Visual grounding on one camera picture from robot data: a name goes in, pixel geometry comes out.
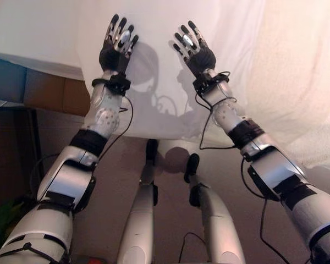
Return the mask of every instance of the white sheet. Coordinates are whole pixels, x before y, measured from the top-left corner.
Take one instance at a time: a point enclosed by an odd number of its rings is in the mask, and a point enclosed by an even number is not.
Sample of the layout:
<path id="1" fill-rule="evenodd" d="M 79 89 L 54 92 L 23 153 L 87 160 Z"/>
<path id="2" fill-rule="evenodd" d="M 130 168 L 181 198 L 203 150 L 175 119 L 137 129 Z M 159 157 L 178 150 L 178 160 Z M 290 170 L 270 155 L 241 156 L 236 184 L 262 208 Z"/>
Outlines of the white sheet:
<path id="1" fill-rule="evenodd" d="M 83 80 L 75 50 L 80 2 L 0 0 L 0 59 Z"/>
<path id="2" fill-rule="evenodd" d="M 83 78 L 82 67 L 90 87 L 101 75 L 98 53 L 109 20 L 125 15 L 140 35 L 127 72 L 135 106 L 128 135 L 197 142 L 207 112 L 196 105 L 193 76 L 168 42 L 192 19 L 217 56 L 217 70 L 232 72 L 231 87 L 248 115 L 305 166 L 330 168 L 330 0 L 130 2 L 0 0 L 0 58 L 74 79 Z M 119 131 L 128 120 L 123 113 Z M 230 144 L 213 125 L 206 139 Z"/>
<path id="3" fill-rule="evenodd" d="M 267 1 L 247 100 L 303 165 L 330 168 L 330 0 Z"/>

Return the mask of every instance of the gray floor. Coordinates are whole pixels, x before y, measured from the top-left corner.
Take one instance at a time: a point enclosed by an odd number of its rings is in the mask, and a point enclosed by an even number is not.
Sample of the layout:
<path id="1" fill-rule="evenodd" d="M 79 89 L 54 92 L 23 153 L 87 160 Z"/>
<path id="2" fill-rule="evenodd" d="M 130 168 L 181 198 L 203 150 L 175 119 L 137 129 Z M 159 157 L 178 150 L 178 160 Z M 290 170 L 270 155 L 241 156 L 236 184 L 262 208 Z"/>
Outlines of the gray floor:
<path id="1" fill-rule="evenodd" d="M 67 114 L 38 111 L 43 155 L 61 151 L 77 132 L 82 118 Z M 89 206 L 75 217 L 73 252 L 103 257 L 115 263 L 122 230 L 136 192 L 145 161 L 146 139 L 121 137 L 98 165 L 97 185 Z M 282 263 L 259 239 L 263 201 L 252 196 L 241 182 L 241 157 L 237 150 L 199 151 L 196 144 L 160 141 L 156 184 L 159 203 L 155 207 L 155 262 L 177 263 L 182 238 L 186 232 L 202 237 L 200 211 L 188 204 L 189 188 L 183 170 L 189 154 L 201 157 L 198 173 L 225 201 L 235 222 L 247 264 Z M 307 170 L 309 180 L 330 193 L 330 171 Z M 281 205 L 269 202 L 264 228 L 265 238 L 291 263 L 308 259 L 302 240 Z M 207 261 L 205 247 L 189 236 L 182 262 Z"/>

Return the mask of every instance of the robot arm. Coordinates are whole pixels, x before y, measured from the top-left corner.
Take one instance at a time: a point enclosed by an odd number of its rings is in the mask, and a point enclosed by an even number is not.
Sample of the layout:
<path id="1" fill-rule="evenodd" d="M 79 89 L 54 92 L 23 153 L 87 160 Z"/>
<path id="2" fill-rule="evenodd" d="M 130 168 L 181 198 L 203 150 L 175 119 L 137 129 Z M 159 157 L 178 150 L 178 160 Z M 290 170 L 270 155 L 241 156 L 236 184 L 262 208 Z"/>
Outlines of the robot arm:
<path id="1" fill-rule="evenodd" d="M 0 263 L 69 263 L 73 215 L 83 210 L 96 179 L 99 156 L 119 123 L 122 97 L 130 87 L 127 68 L 138 36 L 124 30 L 126 18 L 116 27 L 115 15 L 100 52 L 101 78 L 84 124 L 45 175 L 37 193 L 37 206 L 17 224 L 0 249 Z"/>
<path id="2" fill-rule="evenodd" d="M 192 21 L 182 25 L 182 44 L 174 48 L 192 73 L 197 94 L 209 105 L 215 123 L 250 162 L 248 172 L 266 199 L 280 201 L 311 251 L 312 263 L 330 263 L 330 195 L 309 184 L 304 172 L 232 97 L 228 76 L 214 70 L 216 59 Z"/>

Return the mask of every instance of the black cable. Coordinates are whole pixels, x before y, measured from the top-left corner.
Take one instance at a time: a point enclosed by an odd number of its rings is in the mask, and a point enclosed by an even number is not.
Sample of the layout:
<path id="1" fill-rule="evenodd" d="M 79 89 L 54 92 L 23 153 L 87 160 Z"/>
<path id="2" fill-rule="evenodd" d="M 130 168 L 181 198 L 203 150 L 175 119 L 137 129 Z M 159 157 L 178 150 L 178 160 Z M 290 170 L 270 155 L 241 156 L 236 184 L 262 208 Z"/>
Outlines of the black cable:
<path id="1" fill-rule="evenodd" d="M 197 237 L 200 241 L 202 241 L 203 244 L 205 245 L 205 241 L 203 240 L 203 238 L 201 238 L 201 237 L 198 236 L 197 234 L 192 233 L 192 232 L 188 232 L 188 233 L 186 233 L 186 234 L 183 236 L 182 247 L 181 247 L 180 255 L 179 255 L 179 258 L 178 258 L 178 263 L 181 263 L 182 253 L 183 253 L 183 248 L 185 247 L 185 240 L 186 240 L 186 237 L 187 237 L 188 235 L 194 235 L 194 236 Z"/>
<path id="2" fill-rule="evenodd" d="M 219 75 L 219 74 L 224 74 L 224 75 L 226 75 L 227 77 L 230 77 L 231 72 L 230 72 L 230 71 L 222 71 L 222 72 L 218 73 L 218 75 Z"/>
<path id="3" fill-rule="evenodd" d="M 123 112 L 126 112 L 126 111 L 128 111 L 128 109 L 127 109 L 127 108 L 124 108 L 124 107 L 120 107 L 120 111 L 119 111 L 119 113 L 123 113 Z"/>
<path id="4" fill-rule="evenodd" d="M 286 264 L 290 264 L 290 262 L 288 262 L 288 260 L 277 250 L 275 249 L 272 245 L 270 245 L 264 238 L 263 238 L 263 229 L 264 229 L 264 217 L 265 217 L 265 212 L 266 212 L 266 206 L 268 203 L 268 200 L 262 196 L 257 194 L 256 192 L 254 192 L 248 185 L 247 182 L 244 179 L 244 174 L 243 174 L 243 164 L 244 164 L 244 158 L 242 159 L 241 162 L 241 177 L 242 177 L 242 181 L 244 183 L 244 185 L 246 186 L 246 188 L 248 189 L 249 192 L 251 192 L 253 195 L 257 196 L 258 198 L 264 199 L 264 206 L 263 206 L 263 210 L 262 210 L 262 216 L 260 219 L 260 239 L 262 240 L 262 242 L 267 245 L 272 251 L 274 251 Z"/>
<path id="5" fill-rule="evenodd" d="M 264 238 L 263 238 L 263 228 L 264 228 L 264 216 L 265 216 L 265 210 L 266 206 L 268 204 L 268 200 L 264 200 L 263 210 L 262 210 L 262 216 L 260 218 L 260 239 L 263 241 L 265 245 L 267 245 L 272 251 L 274 251 L 286 264 L 290 264 L 290 262 L 279 252 L 277 251 L 272 245 L 270 245 Z"/>
<path id="6" fill-rule="evenodd" d="M 55 259 L 53 259 L 52 257 L 50 257 L 48 254 L 45 254 L 42 251 L 34 249 L 30 242 L 27 242 L 26 244 L 24 244 L 23 247 L 21 247 L 20 249 L 14 249 L 14 250 L 11 250 L 11 251 L 8 251 L 8 252 L 5 252 L 5 253 L 1 254 L 0 258 L 15 254 L 15 253 L 18 253 L 18 252 L 21 252 L 21 251 L 25 251 L 25 250 L 29 250 L 29 251 L 41 256 L 42 258 L 50 261 L 50 263 L 52 263 L 52 264 L 59 264 L 60 263 L 60 262 L 56 261 Z"/>
<path id="7" fill-rule="evenodd" d="M 104 155 L 106 154 L 106 152 L 112 147 L 112 145 L 114 145 L 114 143 L 119 139 L 121 138 L 121 136 L 123 136 L 127 130 L 129 129 L 129 127 L 131 126 L 131 123 L 132 123 L 132 119 L 133 119 L 133 104 L 131 102 L 131 100 L 129 100 L 129 98 L 127 96 L 125 96 L 125 98 L 127 99 L 127 101 L 130 103 L 131 105 L 131 118 L 130 118 L 130 122 L 128 123 L 126 129 L 120 134 L 118 135 L 114 141 L 111 142 L 111 144 L 106 148 L 106 150 L 102 153 L 102 155 L 100 155 L 100 158 L 99 158 L 99 162 L 101 161 L 101 159 L 104 157 Z"/>
<path id="8" fill-rule="evenodd" d="M 207 120 L 205 121 L 205 125 L 204 125 L 204 128 L 203 128 L 203 133 L 202 133 L 202 135 L 201 135 L 201 139 L 200 139 L 200 143 L 199 143 L 199 149 L 200 149 L 200 150 L 231 150 L 231 149 L 235 149 L 236 146 L 232 146 L 232 147 L 203 147 L 204 133 L 205 133 L 205 130 L 207 129 L 208 122 L 209 122 L 210 116 L 211 116 L 211 114 L 212 114 L 212 112 L 213 112 L 213 107 L 214 107 L 214 106 L 211 106 L 211 105 L 210 105 L 208 102 L 206 102 L 202 97 L 201 97 L 202 100 L 204 100 L 204 101 L 208 104 L 208 106 L 205 106 L 204 104 L 200 103 L 200 102 L 198 101 L 198 96 L 199 96 L 198 93 L 196 93 L 196 95 L 195 95 L 195 97 L 194 97 L 194 99 L 196 100 L 197 104 L 200 105 L 200 106 L 202 106 L 202 107 L 204 107 L 205 109 L 207 109 L 207 110 L 210 112 L 209 115 L 208 115 L 208 117 L 207 117 Z M 235 100 L 237 101 L 237 99 L 234 98 L 234 97 L 227 97 L 227 98 L 221 100 L 220 102 L 225 101 L 225 100 L 227 100 L 227 99 L 235 99 Z"/>
<path id="9" fill-rule="evenodd" d="M 254 192 L 254 191 L 248 186 L 246 180 L 244 179 L 244 175 L 243 175 L 243 164 L 244 164 L 244 158 L 242 158 L 242 161 L 241 161 L 241 177 L 242 177 L 242 182 L 243 182 L 244 186 L 246 186 L 247 190 L 248 190 L 249 192 L 251 192 L 253 195 L 255 195 L 255 196 L 257 196 L 257 197 L 259 197 L 259 198 L 261 198 L 261 199 L 265 199 L 264 196 L 257 194 L 256 192 Z"/>
<path id="10" fill-rule="evenodd" d="M 194 97 L 194 99 L 196 100 L 196 102 L 197 102 L 198 105 L 200 105 L 200 106 L 202 106 L 202 107 L 204 107 L 205 109 L 207 109 L 207 110 L 210 111 L 210 108 L 209 108 L 209 107 L 205 106 L 204 104 L 202 104 L 202 103 L 200 103 L 200 102 L 198 101 L 198 93 L 196 93 L 196 96 Z"/>
<path id="11" fill-rule="evenodd" d="M 31 192 L 32 193 L 33 193 L 32 179 L 33 179 L 34 171 L 37 169 L 37 167 L 39 166 L 39 164 L 42 163 L 44 160 L 46 160 L 47 158 L 59 156 L 59 154 L 60 154 L 60 152 L 59 153 L 55 153 L 55 154 L 50 154 L 50 155 L 44 156 L 44 157 L 42 157 L 40 160 L 38 160 L 35 163 L 35 165 L 33 166 L 33 169 L 31 171 L 31 173 L 29 174 L 29 186 L 30 186 L 30 189 L 31 189 Z"/>

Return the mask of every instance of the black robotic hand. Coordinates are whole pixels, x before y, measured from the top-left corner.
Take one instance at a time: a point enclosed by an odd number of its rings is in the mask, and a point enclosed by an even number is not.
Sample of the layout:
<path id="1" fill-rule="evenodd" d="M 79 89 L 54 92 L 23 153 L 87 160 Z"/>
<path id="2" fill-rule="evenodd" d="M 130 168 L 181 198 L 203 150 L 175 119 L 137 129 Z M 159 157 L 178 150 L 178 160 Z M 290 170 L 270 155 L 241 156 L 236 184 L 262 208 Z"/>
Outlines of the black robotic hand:
<path id="1" fill-rule="evenodd" d="M 134 29 L 133 25 L 130 25 L 124 30 L 127 20 L 123 18 L 118 27 L 116 27 L 118 19 L 119 16 L 117 14 L 111 19 L 106 31 L 103 47 L 100 51 L 99 63 L 104 72 L 106 70 L 112 70 L 124 74 L 134 45 L 138 40 L 138 35 L 135 35 L 130 41 Z"/>
<path id="2" fill-rule="evenodd" d="M 182 25 L 181 29 L 184 34 L 181 36 L 176 32 L 175 37 L 183 48 L 180 48 L 176 43 L 173 46 L 180 53 L 194 76 L 198 78 L 205 70 L 214 70 L 216 59 L 196 25 L 192 21 L 188 21 L 188 25 L 194 32 L 197 41 L 194 40 L 187 27 Z"/>

